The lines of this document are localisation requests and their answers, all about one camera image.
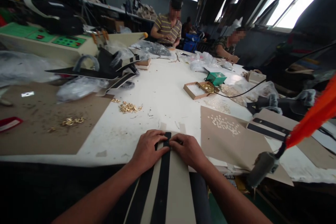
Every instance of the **leather strip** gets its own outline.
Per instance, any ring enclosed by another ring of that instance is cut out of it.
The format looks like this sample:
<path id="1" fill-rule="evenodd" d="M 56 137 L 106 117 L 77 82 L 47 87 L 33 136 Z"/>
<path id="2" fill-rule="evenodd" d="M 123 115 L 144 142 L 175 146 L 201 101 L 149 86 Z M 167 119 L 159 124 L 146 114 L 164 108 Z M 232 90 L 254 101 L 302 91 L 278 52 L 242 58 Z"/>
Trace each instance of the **leather strip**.
<path id="1" fill-rule="evenodd" d="M 169 140 L 172 137 L 171 132 L 166 132 L 165 136 L 168 138 L 163 142 L 163 146 L 169 147 Z M 168 198 L 168 181 L 169 181 L 169 163 L 170 152 L 165 153 L 161 158 L 161 167 L 159 181 L 155 195 L 152 218 L 150 224 L 164 224 L 166 223 L 167 198 Z"/>
<path id="2" fill-rule="evenodd" d="M 140 224 L 142 213 L 144 211 L 147 194 L 149 190 L 149 186 L 151 184 L 152 176 L 153 176 L 154 166 L 150 168 L 148 171 L 143 173 L 139 178 L 139 181 L 136 185 L 136 189 L 132 198 L 131 205 L 129 207 L 128 212 L 124 224 Z"/>
<path id="3" fill-rule="evenodd" d="M 288 135 L 291 132 L 288 129 L 285 129 L 285 128 L 279 126 L 279 125 L 273 124 L 271 122 L 265 121 L 265 120 L 260 119 L 260 118 L 254 118 L 252 121 L 255 122 L 255 123 L 262 124 L 262 125 L 264 125 L 268 128 L 272 128 L 274 130 L 280 131 L 281 133 L 283 133 L 285 135 Z"/>
<path id="4" fill-rule="evenodd" d="M 251 124 L 251 123 L 247 125 L 247 128 L 248 128 L 249 130 L 258 132 L 258 133 L 260 133 L 260 134 L 262 134 L 262 135 L 269 136 L 269 137 L 271 137 L 271 138 L 274 138 L 274 139 L 276 139 L 276 140 L 279 140 L 279 141 L 281 141 L 281 142 L 283 142 L 283 141 L 285 140 L 285 138 L 286 138 L 285 136 L 280 136 L 280 135 L 278 135 L 277 133 L 274 133 L 274 132 L 269 131 L 269 130 L 267 130 L 267 129 L 258 127 L 258 126 L 254 125 L 254 124 Z"/>

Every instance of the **orange fabric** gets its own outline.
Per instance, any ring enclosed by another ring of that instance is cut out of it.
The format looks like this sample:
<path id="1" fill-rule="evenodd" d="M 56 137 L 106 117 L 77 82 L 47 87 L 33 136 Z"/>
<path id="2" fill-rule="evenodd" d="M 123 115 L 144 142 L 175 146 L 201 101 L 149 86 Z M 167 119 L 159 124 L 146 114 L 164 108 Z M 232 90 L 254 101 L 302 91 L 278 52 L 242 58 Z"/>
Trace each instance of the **orange fabric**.
<path id="1" fill-rule="evenodd" d="M 315 105 L 307 112 L 301 122 L 295 126 L 286 141 L 286 149 L 297 145 L 310 137 L 328 119 L 336 115 L 336 75 L 329 81 Z"/>

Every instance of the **work table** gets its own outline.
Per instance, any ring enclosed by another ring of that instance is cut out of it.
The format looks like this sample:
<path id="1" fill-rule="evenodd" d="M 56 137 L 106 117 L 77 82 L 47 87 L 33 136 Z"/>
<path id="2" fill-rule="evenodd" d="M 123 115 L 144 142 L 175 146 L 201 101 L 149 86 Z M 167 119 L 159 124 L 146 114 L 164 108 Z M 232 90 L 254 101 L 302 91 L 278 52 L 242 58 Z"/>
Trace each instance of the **work table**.
<path id="1" fill-rule="evenodd" d="M 141 134 L 149 129 L 159 129 L 165 123 L 167 131 L 180 131 L 184 124 L 186 133 L 201 143 L 201 106 L 208 103 L 223 103 L 230 115 L 250 121 L 251 113 L 229 98 L 219 95 L 192 100 L 183 90 L 190 82 L 201 82 L 205 73 L 192 72 L 188 64 L 176 59 L 152 59 L 148 71 L 140 70 L 140 76 L 132 81 L 133 89 L 119 88 L 110 91 L 116 99 L 142 106 L 138 113 L 119 112 L 119 104 L 111 102 L 76 155 L 17 155 L 0 156 L 0 161 L 38 162 L 69 166 L 103 166 L 127 163 L 135 150 Z M 243 69 L 235 65 L 239 79 Z M 267 140 L 273 151 L 280 142 Z M 239 174 L 242 170 L 228 170 L 227 163 L 210 159 L 223 172 Z M 288 149 L 280 159 L 293 181 L 336 183 L 336 170 L 317 168 L 297 147 Z"/>

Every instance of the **person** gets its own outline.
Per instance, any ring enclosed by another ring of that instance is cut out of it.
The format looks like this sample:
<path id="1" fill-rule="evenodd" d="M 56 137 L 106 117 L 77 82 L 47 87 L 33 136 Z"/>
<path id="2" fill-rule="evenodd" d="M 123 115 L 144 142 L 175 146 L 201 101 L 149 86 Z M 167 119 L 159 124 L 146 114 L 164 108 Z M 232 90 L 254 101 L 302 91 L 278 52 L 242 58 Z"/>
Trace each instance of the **person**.
<path id="1" fill-rule="evenodd" d="M 217 39 L 209 53 L 215 58 L 224 58 L 229 62 L 236 64 L 239 57 L 234 55 L 237 43 L 246 36 L 245 28 L 239 27 L 228 37 Z"/>
<path id="2" fill-rule="evenodd" d="M 188 34 L 191 30 L 191 17 L 187 17 L 187 21 L 182 25 L 182 38 L 185 38 L 186 34 Z"/>
<path id="3" fill-rule="evenodd" d="M 177 47 L 181 39 L 182 23 L 181 16 L 182 0 L 171 0 L 169 13 L 159 14 L 150 35 L 157 39 L 160 44 L 168 47 Z"/>
<path id="4" fill-rule="evenodd" d="M 129 163 L 58 216 L 53 223 L 102 223 L 128 187 L 170 151 L 168 146 L 155 150 L 156 143 L 167 140 L 164 134 L 164 131 L 155 129 L 142 134 Z M 228 223 L 271 223 L 207 159 L 194 137 L 176 134 L 169 145 L 205 179 Z"/>

